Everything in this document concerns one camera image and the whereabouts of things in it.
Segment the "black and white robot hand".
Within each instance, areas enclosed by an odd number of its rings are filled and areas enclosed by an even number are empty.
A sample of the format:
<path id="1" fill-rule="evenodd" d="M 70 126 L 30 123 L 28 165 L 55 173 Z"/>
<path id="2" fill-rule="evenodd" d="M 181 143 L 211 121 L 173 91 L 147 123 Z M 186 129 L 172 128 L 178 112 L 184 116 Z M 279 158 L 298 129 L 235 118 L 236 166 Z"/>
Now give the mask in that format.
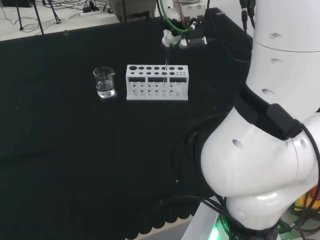
<path id="1" fill-rule="evenodd" d="M 165 0 L 156 2 L 159 15 L 164 21 L 162 44 L 179 45 L 181 49 L 205 46 L 204 23 L 206 3 L 202 0 L 174 0 L 172 7 Z"/>

